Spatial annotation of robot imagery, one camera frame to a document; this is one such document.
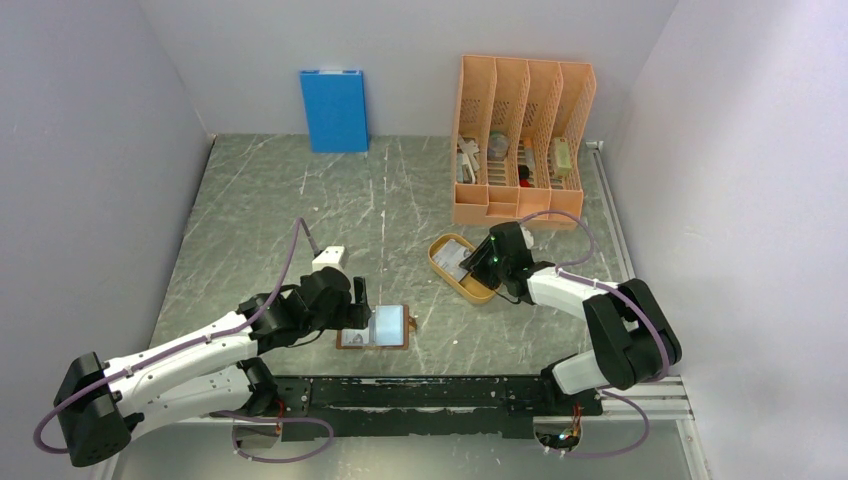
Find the white VIP card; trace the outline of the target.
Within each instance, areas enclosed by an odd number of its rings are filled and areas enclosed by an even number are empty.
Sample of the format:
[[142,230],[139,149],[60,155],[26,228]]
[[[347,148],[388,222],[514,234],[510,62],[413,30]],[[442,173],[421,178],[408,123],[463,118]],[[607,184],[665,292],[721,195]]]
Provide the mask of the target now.
[[468,273],[461,264],[470,255],[469,247],[455,239],[448,239],[433,255],[433,260],[444,272],[459,282]]
[[340,349],[365,348],[371,345],[370,329],[344,329],[338,335]]

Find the brown leather card holder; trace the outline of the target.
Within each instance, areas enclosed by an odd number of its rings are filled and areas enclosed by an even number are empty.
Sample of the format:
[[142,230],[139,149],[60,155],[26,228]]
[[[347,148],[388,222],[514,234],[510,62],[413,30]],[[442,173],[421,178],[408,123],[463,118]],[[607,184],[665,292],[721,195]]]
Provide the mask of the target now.
[[406,350],[410,336],[417,330],[417,319],[410,313],[408,305],[378,305],[364,329],[371,330],[371,345],[365,348],[338,350]]

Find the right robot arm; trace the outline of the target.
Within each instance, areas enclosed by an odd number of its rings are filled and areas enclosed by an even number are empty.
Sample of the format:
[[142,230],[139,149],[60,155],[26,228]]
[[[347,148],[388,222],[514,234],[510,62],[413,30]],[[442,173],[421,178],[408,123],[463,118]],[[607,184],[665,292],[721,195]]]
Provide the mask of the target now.
[[664,378],[682,358],[681,344],[647,283],[607,283],[535,260],[517,222],[492,227],[460,267],[485,287],[505,287],[517,301],[566,312],[585,321],[590,350],[550,364],[539,391],[542,406],[562,414],[578,393],[626,390]]

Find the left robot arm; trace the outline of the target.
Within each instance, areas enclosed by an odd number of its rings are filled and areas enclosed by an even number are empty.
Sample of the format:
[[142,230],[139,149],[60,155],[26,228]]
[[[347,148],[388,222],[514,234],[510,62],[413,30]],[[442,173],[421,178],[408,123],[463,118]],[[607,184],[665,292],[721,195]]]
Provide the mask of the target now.
[[111,360],[83,354],[70,363],[33,441],[83,468],[185,418],[230,410],[264,415],[277,403],[278,387],[262,354],[301,346],[313,332],[365,327],[371,316],[365,279],[324,267],[158,347]]

